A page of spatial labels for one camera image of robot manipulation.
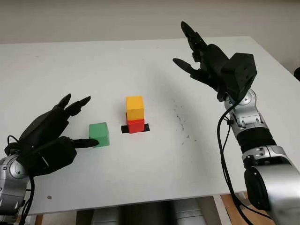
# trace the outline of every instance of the black base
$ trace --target black base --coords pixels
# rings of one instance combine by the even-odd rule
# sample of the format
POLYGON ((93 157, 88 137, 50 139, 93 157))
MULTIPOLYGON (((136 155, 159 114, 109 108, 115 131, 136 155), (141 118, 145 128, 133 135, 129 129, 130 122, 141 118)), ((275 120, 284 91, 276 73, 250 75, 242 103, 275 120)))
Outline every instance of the black base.
MULTIPOLYGON (((121 126, 121 131, 123 134, 129 133, 128 126, 127 125, 121 126)), ((148 123, 145 123, 144 131, 142 131, 142 132, 146 132, 146 131, 150 131, 148 123)))

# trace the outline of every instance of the tabletop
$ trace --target tabletop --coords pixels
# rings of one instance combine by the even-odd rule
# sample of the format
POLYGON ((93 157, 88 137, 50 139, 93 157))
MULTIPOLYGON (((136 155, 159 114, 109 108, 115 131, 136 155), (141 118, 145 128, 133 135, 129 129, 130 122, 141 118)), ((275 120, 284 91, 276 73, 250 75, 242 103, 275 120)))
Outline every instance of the tabletop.
MULTIPOLYGON (((299 82, 250 37, 205 41, 228 57, 254 55, 258 109, 300 169, 299 82)), ((216 132, 224 103, 178 68, 174 57, 193 61, 186 39, 0 45, 2 149, 8 135, 18 138, 68 93, 71 102, 92 99, 69 119, 62 135, 87 138, 89 124, 100 122, 107 123, 110 134, 109 146, 78 149, 71 165, 35 178, 31 214, 229 192, 216 132), (138 95, 150 131, 123 134, 125 97, 138 95)), ((224 124, 222 139, 226 131, 224 124)), ((237 192, 246 190, 241 155, 231 133, 225 158, 237 192)))

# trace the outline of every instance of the wooden block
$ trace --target wooden block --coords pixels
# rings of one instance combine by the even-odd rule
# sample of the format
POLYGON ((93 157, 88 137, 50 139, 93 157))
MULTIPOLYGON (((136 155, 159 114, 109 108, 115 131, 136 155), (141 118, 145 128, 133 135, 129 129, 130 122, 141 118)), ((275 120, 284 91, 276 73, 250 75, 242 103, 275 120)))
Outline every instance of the wooden block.
POLYGON ((99 141, 99 145, 94 146, 94 148, 109 145, 107 123, 90 124, 90 139, 96 139, 99 141))
POLYGON ((128 120, 144 119, 144 104, 142 96, 126 97, 126 113, 128 120))
POLYGON ((143 132, 145 130, 145 120, 127 120, 127 126, 130 134, 143 132))

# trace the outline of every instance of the black cable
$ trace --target black cable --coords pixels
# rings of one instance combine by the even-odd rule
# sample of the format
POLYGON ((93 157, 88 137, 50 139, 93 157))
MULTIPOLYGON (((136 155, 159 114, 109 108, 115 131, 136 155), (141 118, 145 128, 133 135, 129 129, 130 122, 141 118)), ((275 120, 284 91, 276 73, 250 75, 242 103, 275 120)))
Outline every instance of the black cable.
MULTIPOLYGON (((224 142, 223 148, 222 148, 222 153, 223 153, 223 154, 224 154, 224 148, 225 148, 225 146, 226 146, 226 143, 227 143, 227 140, 228 140, 228 136, 229 136, 229 133, 230 133, 230 128, 231 128, 231 124, 228 125, 228 132, 227 132, 226 139, 225 139, 225 142, 224 142)), ((248 209, 248 210, 250 210, 250 211, 252 211, 252 212, 254 212, 254 213, 257 213, 257 214, 259 214, 259 215, 261 215, 261 216, 263 216, 263 217, 266 217, 266 218, 271 219, 271 217, 269 217, 268 215, 265 215, 265 214, 260 213, 260 212, 258 212, 258 211, 256 211, 256 210, 253 210, 252 208, 247 207, 247 206, 246 206, 245 204, 243 204, 242 202, 240 202, 240 203, 241 203, 241 205, 244 206, 246 209, 248 209)))
POLYGON ((235 205, 235 207, 237 208, 238 212, 240 213, 240 215, 242 216, 242 218, 246 221, 246 223, 248 223, 249 225, 253 225, 251 223, 251 221, 245 216, 245 214, 242 212, 242 210, 240 209, 240 204, 239 204, 239 199, 237 198, 237 196, 234 193, 233 187, 232 187, 232 183, 229 177, 229 173, 227 170, 227 166, 226 166, 226 162, 225 162, 225 158, 224 158, 224 154, 223 154, 223 146, 222 146, 222 142, 221 142, 221 136, 220 136, 220 128, 221 128, 221 123, 223 121, 223 119, 225 118, 225 116, 232 110, 234 109, 237 105, 239 104, 239 101, 237 101, 236 103, 234 103, 231 107, 229 107, 229 109, 227 109, 223 115, 220 117, 218 124, 217 124, 217 141, 219 144, 219 150, 220 150, 220 155, 221 155, 221 164, 223 167, 223 173, 224 173, 224 177, 227 180, 227 185, 230 191, 230 194, 232 196, 233 199, 233 203, 235 205))
POLYGON ((226 135, 226 138, 225 138, 225 141, 224 141, 224 144, 223 144, 222 152, 224 152, 224 148, 225 148, 225 146, 226 146, 226 144, 227 144, 228 136, 229 136, 229 133, 230 133, 230 128, 231 128, 231 125, 229 124, 229 125, 228 125, 227 135, 226 135))
POLYGON ((228 185, 228 188, 230 190, 230 194, 232 196, 232 199, 233 199, 233 202, 234 202, 234 205, 235 207, 237 208, 239 214, 242 216, 242 218, 249 224, 249 225, 253 225, 251 223, 251 221, 245 216, 245 214, 242 212, 242 210, 240 209, 240 206, 243 205, 246 209, 254 212, 254 213, 257 213, 261 216, 264 216, 266 218, 269 218, 271 219, 271 217, 265 215, 265 214, 262 214, 256 210, 253 210, 249 207, 247 207, 246 205, 244 205, 238 198, 237 196, 235 195, 234 193, 234 190, 233 190, 233 186, 232 186, 232 183, 231 183, 231 180, 230 180, 230 177, 229 177, 229 173, 228 173, 228 170, 227 170, 227 165, 226 165, 226 161, 225 161, 225 157, 224 157, 224 149, 225 149, 225 145, 227 143, 227 140, 228 140, 228 136, 229 136, 229 133, 230 133, 230 128, 231 128, 231 124, 229 124, 229 128, 228 128, 228 132, 227 132, 227 135, 226 135, 226 139, 225 139, 225 142, 224 142, 224 145, 222 146, 222 143, 221 143, 221 137, 220 137, 220 127, 221 127, 221 123, 223 120, 225 120, 226 118, 226 121, 229 121, 228 117, 226 116, 234 107, 236 107, 238 105, 239 101, 237 101, 237 103, 235 103, 234 105, 232 105, 228 110, 225 111, 225 113, 220 117, 219 119, 219 122, 218 122, 218 126, 217 126, 217 139, 218 139, 218 144, 219 144, 219 149, 220 149, 220 154, 221 154, 221 164, 222 164, 222 169, 223 169, 223 174, 224 174, 224 178, 225 178, 225 181, 228 185))
POLYGON ((34 179, 33 176, 29 176, 29 180, 30 180, 30 185, 31 185, 31 192, 30 192, 30 196, 29 199, 27 200, 27 202, 25 203, 23 210, 22 210, 22 214, 21 214, 21 220, 19 225, 24 225, 25 224, 25 219, 29 213, 32 201, 33 201, 33 196, 34 196, 34 190, 35 190, 35 185, 34 185, 34 179))
POLYGON ((9 135, 8 137, 7 137, 7 144, 9 144, 9 138, 10 137, 12 137, 14 140, 15 140, 15 142, 18 142, 18 139, 16 139, 14 136, 12 136, 12 135, 9 135))

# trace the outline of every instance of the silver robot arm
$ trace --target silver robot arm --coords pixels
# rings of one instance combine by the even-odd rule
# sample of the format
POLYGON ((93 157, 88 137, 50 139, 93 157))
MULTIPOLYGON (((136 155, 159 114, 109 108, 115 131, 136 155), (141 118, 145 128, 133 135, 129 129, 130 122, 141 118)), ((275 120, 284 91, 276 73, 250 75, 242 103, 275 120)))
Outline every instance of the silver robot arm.
MULTIPOLYGON (((227 97, 225 108, 234 102, 227 97)), ((232 130, 241 146, 250 202, 265 210, 278 225, 300 223, 300 173, 277 146, 256 108, 256 94, 248 90, 229 112, 232 130)))
POLYGON ((14 223, 24 205, 29 176, 17 157, 10 155, 0 160, 0 222, 14 223))

